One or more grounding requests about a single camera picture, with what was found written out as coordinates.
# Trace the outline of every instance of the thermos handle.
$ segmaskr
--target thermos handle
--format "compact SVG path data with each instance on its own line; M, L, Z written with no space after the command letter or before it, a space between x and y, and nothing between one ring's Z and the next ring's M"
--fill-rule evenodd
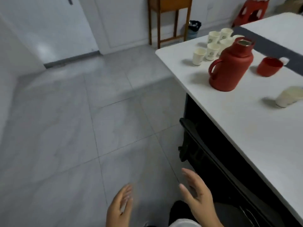
M216 64L218 64L219 62L222 62L221 59L216 59L214 62L211 63L211 65L209 66L209 69L208 69L208 73L210 74L210 77L215 79L215 75L214 73L212 72L213 68L216 66Z

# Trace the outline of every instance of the white door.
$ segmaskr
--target white door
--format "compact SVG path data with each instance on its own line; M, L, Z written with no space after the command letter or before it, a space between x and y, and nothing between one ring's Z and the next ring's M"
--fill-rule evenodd
M44 64L99 50L79 0L1 0L0 14Z

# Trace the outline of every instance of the trash can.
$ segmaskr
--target trash can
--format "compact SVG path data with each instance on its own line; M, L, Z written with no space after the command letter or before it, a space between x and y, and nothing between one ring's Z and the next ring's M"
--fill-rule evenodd
M195 39L197 38L198 31L201 27L201 22L197 20L190 20L187 30L187 40Z

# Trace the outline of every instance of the hand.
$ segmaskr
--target hand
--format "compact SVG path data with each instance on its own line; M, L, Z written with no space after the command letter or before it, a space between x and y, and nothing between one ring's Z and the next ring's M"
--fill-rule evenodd
M179 185L185 202L190 207L196 220L202 227L223 227L214 209L214 202L209 188L195 172L184 168L182 168L182 172L188 184L196 190L198 195L197 198L193 198L183 184Z
M126 203L124 212L121 207ZM131 185L127 184L116 194L107 210L106 227L128 227L131 217L133 199Z

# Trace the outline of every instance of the door handle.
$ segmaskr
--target door handle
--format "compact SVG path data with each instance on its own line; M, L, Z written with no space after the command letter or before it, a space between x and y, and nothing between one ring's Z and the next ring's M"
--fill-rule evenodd
M72 1L72 0L68 0L68 3L69 3L70 5L73 5L73 1Z

